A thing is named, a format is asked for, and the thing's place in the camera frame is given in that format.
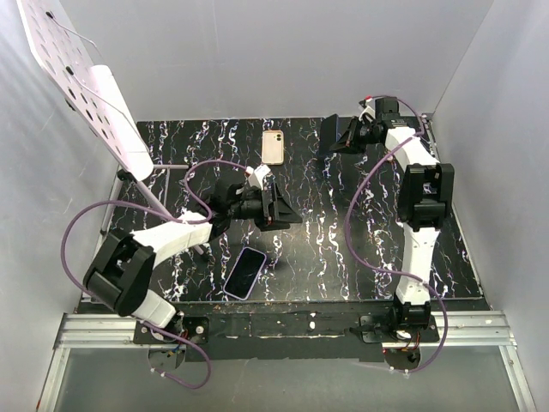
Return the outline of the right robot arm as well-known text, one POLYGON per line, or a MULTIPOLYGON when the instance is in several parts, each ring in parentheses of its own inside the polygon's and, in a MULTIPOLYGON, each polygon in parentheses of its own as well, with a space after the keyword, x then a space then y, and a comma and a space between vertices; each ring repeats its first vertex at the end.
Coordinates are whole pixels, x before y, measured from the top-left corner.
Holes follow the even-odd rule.
POLYGON ((396 97, 367 97, 362 111, 339 129, 333 114, 321 123, 319 153, 363 154, 370 144, 383 145, 402 168, 397 216, 404 229, 400 277, 389 312, 361 322, 359 331, 377 338, 386 333, 398 341, 418 340, 431 322, 431 265, 434 246, 451 211, 455 169, 438 161, 400 113, 396 97))

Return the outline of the dark blue phone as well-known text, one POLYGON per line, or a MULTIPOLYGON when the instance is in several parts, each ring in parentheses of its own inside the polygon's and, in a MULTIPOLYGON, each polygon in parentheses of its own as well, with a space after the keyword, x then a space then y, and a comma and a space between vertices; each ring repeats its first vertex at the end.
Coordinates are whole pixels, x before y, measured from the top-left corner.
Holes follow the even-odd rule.
POLYGON ((341 136, 342 136, 342 128, 341 128, 341 119, 338 118, 336 119, 336 122, 335 122, 335 141, 339 141, 341 139, 341 136))

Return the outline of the cream phone case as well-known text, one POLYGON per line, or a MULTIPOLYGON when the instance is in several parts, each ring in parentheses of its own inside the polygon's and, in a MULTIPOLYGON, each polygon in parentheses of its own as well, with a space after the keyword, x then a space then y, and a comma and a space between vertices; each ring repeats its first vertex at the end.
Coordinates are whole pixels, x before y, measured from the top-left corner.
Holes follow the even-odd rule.
POLYGON ((262 163, 279 166, 284 162, 284 134, 281 130, 265 130, 262 133, 262 163))

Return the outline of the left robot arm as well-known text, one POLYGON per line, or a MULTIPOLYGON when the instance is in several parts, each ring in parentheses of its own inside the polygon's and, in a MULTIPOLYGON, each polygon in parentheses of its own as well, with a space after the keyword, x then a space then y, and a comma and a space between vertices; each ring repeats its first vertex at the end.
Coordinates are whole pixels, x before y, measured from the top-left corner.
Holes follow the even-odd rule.
POLYGON ((266 232, 288 229, 303 220, 275 182, 258 186, 221 179, 203 201, 213 211, 211 221, 188 211, 177 221, 150 229, 110 231, 83 278, 85 289, 119 316, 152 324, 162 342, 176 342, 183 331, 177 310, 149 287, 160 263, 217 239, 232 221, 251 220, 266 232))

